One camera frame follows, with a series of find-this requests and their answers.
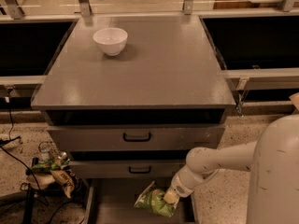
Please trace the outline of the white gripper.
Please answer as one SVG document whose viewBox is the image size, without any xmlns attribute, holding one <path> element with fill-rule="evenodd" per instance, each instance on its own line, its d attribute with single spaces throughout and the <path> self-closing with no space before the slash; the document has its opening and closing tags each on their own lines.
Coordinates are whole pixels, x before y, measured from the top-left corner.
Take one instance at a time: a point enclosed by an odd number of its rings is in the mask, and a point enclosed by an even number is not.
<svg viewBox="0 0 299 224">
<path fill-rule="evenodd" d="M 190 196 L 194 189 L 204 182 L 204 176 L 197 174 L 184 165 L 172 178 L 171 185 L 164 195 L 164 200 L 170 204 L 176 204 L 179 197 Z"/>
</svg>

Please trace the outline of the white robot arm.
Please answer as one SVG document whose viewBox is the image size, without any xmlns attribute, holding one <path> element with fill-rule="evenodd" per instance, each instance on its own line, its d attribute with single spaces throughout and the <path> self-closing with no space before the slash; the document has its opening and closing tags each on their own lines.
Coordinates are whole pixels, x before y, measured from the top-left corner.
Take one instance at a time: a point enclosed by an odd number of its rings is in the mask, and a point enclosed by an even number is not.
<svg viewBox="0 0 299 224">
<path fill-rule="evenodd" d="M 247 224 L 298 224 L 299 114 L 273 121 L 254 142 L 192 149 L 164 200 L 177 203 L 220 169 L 250 173 Z"/>
</svg>

